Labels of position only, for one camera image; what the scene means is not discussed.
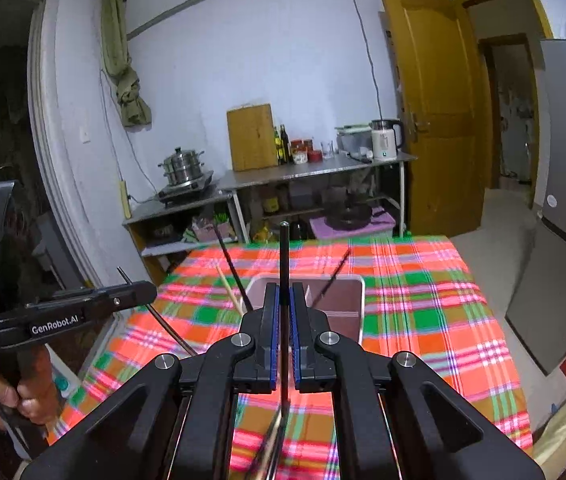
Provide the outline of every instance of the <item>door frame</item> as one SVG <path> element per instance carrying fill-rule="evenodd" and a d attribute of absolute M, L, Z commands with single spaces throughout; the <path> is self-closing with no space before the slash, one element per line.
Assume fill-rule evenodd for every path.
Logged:
<path fill-rule="evenodd" d="M 454 0 L 456 3 L 458 3 L 459 5 L 461 5 L 466 11 L 468 11 L 469 7 L 475 6 L 477 4 L 482 4 L 484 2 L 489 2 L 491 0 Z M 537 11 L 537 18 L 539 20 L 539 23 L 541 25 L 541 30 L 543 32 L 544 38 L 546 40 L 550 40 L 552 39 L 554 36 L 552 34 L 552 28 L 550 27 L 550 20 L 548 20 L 548 15 L 546 14 L 546 10 L 543 7 L 543 4 L 541 4 L 541 0 L 532 0 L 532 3 L 534 4 L 534 8 Z M 508 41 L 506 38 L 506 36 L 503 36 L 502 38 L 503 41 Z M 488 38 L 489 40 L 499 40 L 499 38 Z M 528 53 L 528 57 L 530 57 L 530 44 L 528 43 L 528 39 L 527 37 L 525 38 L 526 42 L 526 51 Z M 478 42 L 477 48 L 479 49 L 479 53 L 481 54 L 481 41 Z M 492 86 L 490 83 L 490 70 L 494 70 L 494 66 L 492 63 L 492 66 L 489 66 L 489 62 L 490 60 L 487 59 L 487 57 L 484 56 L 480 56 L 480 59 L 482 61 L 482 72 L 484 74 L 483 77 L 483 86 L 484 86 L 484 97 L 486 100 L 486 108 L 488 110 L 490 110 L 490 112 L 487 114 L 487 120 L 486 120 L 486 144 L 485 144 L 485 150 L 484 153 L 486 154 L 486 159 L 485 159 L 485 168 L 486 168 L 486 177 L 485 177 L 485 181 L 486 183 L 490 184 L 490 187 L 492 187 L 492 180 L 494 178 L 494 159 L 495 157 L 499 157 L 500 156 L 500 152 L 496 152 L 495 153 L 495 145 L 500 144 L 500 136 L 501 136 L 501 125 L 500 125 L 500 120 L 499 120 L 499 129 L 497 130 L 495 128 L 495 123 L 494 123 L 494 116 L 495 113 L 498 113 L 498 94 L 496 94 L 496 99 L 497 101 L 494 101 L 494 93 L 492 90 Z M 531 65 L 532 66 L 532 81 L 534 82 L 534 85 L 532 85 L 532 93 L 533 93 L 533 99 L 534 99 L 534 114 L 535 114 L 535 121 L 534 121 L 534 139 L 535 139 L 535 150 L 536 153 L 533 157 L 533 160 L 535 161 L 535 163 L 533 164 L 533 167 L 530 168 L 530 174 L 531 174 L 531 178 L 532 178 L 532 192 L 530 193 L 530 203 L 529 206 L 532 207 L 532 205 L 534 204 L 534 194 L 535 194 L 535 189 L 536 189 L 536 183 L 537 183 L 537 173 L 538 173 L 538 150 L 540 147 L 540 142 L 539 142 L 539 138 L 540 138 L 540 117 L 539 117 L 539 113 L 538 113 L 538 82 L 537 82 L 537 78 L 534 72 L 534 64 Z"/>
<path fill-rule="evenodd" d="M 39 169 L 52 213 L 88 286 L 102 286 L 102 259 L 89 248 L 96 235 L 82 208 L 69 156 L 56 90 L 56 19 L 60 0 L 43 0 L 32 16 L 28 47 L 28 101 Z"/>
<path fill-rule="evenodd" d="M 490 178 L 488 181 L 490 189 L 497 189 L 499 187 L 499 177 L 501 176 L 501 120 L 500 120 L 500 102 L 499 102 L 499 89 L 496 75 L 496 66 L 494 63 L 494 55 L 492 52 L 493 46 L 504 45 L 522 45 L 525 47 L 526 57 L 528 58 L 528 65 L 530 67 L 529 77 L 532 82 L 532 102 L 534 106 L 534 136 L 536 142 L 536 156 L 532 157 L 530 161 L 530 177 L 532 179 L 530 199 L 534 200 L 534 189 L 536 184 L 537 170 L 538 170 L 538 96 L 537 96 L 537 79 L 534 73 L 534 62 L 532 59 L 532 51 L 530 49 L 530 42 L 528 35 L 525 33 L 508 34 L 506 36 L 494 36 L 492 38 L 485 38 L 478 41 L 479 53 L 483 55 L 486 64 L 490 108 L 492 108 L 492 126 L 491 135 L 491 159 L 490 159 Z"/>

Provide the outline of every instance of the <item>plaid tablecloth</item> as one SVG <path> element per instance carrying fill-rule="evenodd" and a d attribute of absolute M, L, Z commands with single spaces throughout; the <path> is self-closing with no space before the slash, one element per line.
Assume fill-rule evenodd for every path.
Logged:
<path fill-rule="evenodd" d="M 445 237 L 380 235 L 330 244 L 292 244 L 291 277 L 331 274 L 348 246 L 351 257 L 342 272 L 360 274 L 365 281 L 363 347 L 387 356 L 399 350 L 419 355 L 518 446 L 530 450 L 530 420 L 505 337 L 452 243 Z M 277 246 L 234 246 L 230 253 L 246 286 L 257 274 L 278 273 Z M 197 352 L 235 333 L 239 326 L 239 315 L 221 285 L 216 264 L 235 286 L 221 250 L 207 248 L 192 252 L 167 277 L 154 303 Z M 186 357 L 146 309 L 137 308 L 124 335 L 112 341 L 82 388 L 67 402 L 50 441 L 162 352 Z M 243 478 L 278 402 L 279 392 L 240 396 L 231 478 Z M 292 391 L 277 478 L 338 477 L 329 394 Z"/>

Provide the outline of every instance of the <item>black rod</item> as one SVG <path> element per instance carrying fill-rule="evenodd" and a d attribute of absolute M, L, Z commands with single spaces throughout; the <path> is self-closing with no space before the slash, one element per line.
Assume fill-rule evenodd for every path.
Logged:
<path fill-rule="evenodd" d="M 247 297 L 247 293 L 245 291 L 245 288 L 243 287 L 243 284 L 241 283 L 241 279 L 239 278 L 239 275 L 236 273 L 236 269 L 234 269 L 234 264 L 232 263 L 232 259 L 230 258 L 230 253 L 227 252 L 227 247 L 225 247 L 223 237 L 221 237 L 220 232 L 218 232 L 218 227 L 216 224 L 212 224 L 212 227 L 214 227 L 214 232 L 217 234 L 218 243 L 220 244 L 221 249 L 223 250 L 225 261 L 227 262 L 227 265 L 229 265 L 230 270 L 232 271 L 232 275 L 234 276 L 234 281 L 236 282 L 236 285 L 238 285 L 239 287 L 239 292 L 241 293 L 241 297 L 243 298 L 243 304 L 245 305 L 245 309 L 247 310 L 247 312 L 251 312 L 252 310 L 254 310 L 252 308 L 252 303 L 250 303 L 250 298 Z"/>
<path fill-rule="evenodd" d="M 267 479 L 275 477 L 283 451 L 289 416 L 289 223 L 281 222 L 279 237 L 279 307 L 281 311 L 281 425 L 277 431 Z"/>
<path fill-rule="evenodd" d="M 125 273 L 125 270 L 121 269 L 121 267 L 117 267 L 116 270 L 118 270 L 118 273 L 123 277 L 127 285 L 132 283 L 132 280 L 129 279 L 128 275 Z M 154 319 L 158 321 L 159 325 L 163 327 L 163 330 L 165 330 L 165 332 L 167 332 L 172 337 L 172 339 L 174 339 L 179 345 L 181 345 L 189 355 L 191 355 L 192 357 L 198 355 L 196 351 L 187 343 L 187 341 L 185 341 L 185 339 L 183 339 L 178 334 L 178 332 L 176 332 L 167 323 L 167 321 L 163 319 L 163 316 L 161 316 L 161 314 L 159 314 L 158 311 L 152 305 L 146 303 L 145 306 L 147 307 L 147 310 L 150 311 L 150 314 L 154 316 Z"/>
<path fill-rule="evenodd" d="M 323 299 L 323 297 L 326 295 L 327 291 L 329 290 L 329 288 L 332 286 L 332 283 L 334 283 L 334 280 L 336 280 L 336 276 L 338 276 L 339 272 L 341 272 L 341 270 L 343 269 L 343 266 L 345 265 L 345 262 L 348 260 L 349 258 L 349 253 L 351 251 L 348 250 L 345 251 L 345 254 L 343 255 L 343 257 L 341 258 L 341 261 L 339 262 L 339 265 L 336 266 L 336 269 L 334 269 L 334 272 L 332 273 L 332 276 L 330 276 L 330 279 L 327 281 L 327 283 L 325 284 L 324 288 L 322 288 L 322 290 L 319 292 L 319 295 L 316 297 L 316 299 L 312 302 L 312 304 L 310 305 L 310 308 L 314 308 L 316 306 L 316 304 L 321 301 Z"/>

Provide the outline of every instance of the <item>purple cloth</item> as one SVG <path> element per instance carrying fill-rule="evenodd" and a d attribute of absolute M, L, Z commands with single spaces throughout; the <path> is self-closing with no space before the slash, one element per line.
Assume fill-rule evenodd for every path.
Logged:
<path fill-rule="evenodd" d="M 383 210 L 384 209 L 381 206 L 377 206 L 372 209 L 372 213 L 374 214 Z M 371 222 L 364 228 L 356 229 L 355 231 L 338 231 L 336 229 L 332 229 L 325 223 L 325 216 L 310 219 L 310 225 L 312 226 L 312 231 L 314 232 L 314 236 L 316 236 L 317 240 L 332 240 L 333 238 L 350 238 L 353 236 L 369 235 L 381 231 L 391 231 L 396 225 L 396 220 L 392 218 L 390 213 L 385 212 L 381 216 L 372 218 Z"/>

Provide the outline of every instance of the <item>green curtain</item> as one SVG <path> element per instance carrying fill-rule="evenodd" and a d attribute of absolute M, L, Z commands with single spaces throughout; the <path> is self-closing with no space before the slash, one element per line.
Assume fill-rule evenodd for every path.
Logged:
<path fill-rule="evenodd" d="M 139 97 L 138 75 L 132 69 L 132 59 L 127 51 L 124 0 L 103 0 L 100 33 L 105 69 L 116 84 L 123 126 L 150 124 L 152 111 Z"/>

